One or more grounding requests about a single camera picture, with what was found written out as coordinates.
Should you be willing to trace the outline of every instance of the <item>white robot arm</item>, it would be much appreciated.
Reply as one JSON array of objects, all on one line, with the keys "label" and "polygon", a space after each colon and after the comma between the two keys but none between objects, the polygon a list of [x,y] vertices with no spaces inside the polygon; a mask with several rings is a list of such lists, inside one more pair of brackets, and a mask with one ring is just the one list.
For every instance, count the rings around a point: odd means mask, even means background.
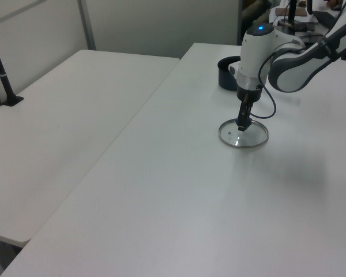
[{"label": "white robot arm", "polygon": [[[284,34],[271,24],[247,30],[241,60],[231,65],[238,84],[237,96],[242,101],[239,130],[247,129],[251,108],[260,99],[262,83],[265,84],[268,75],[270,84],[277,90],[299,91],[319,71],[346,53],[346,7],[330,32],[318,43],[303,50],[304,44],[299,38]],[[271,55],[273,60],[264,64],[260,72],[262,64]]]}]

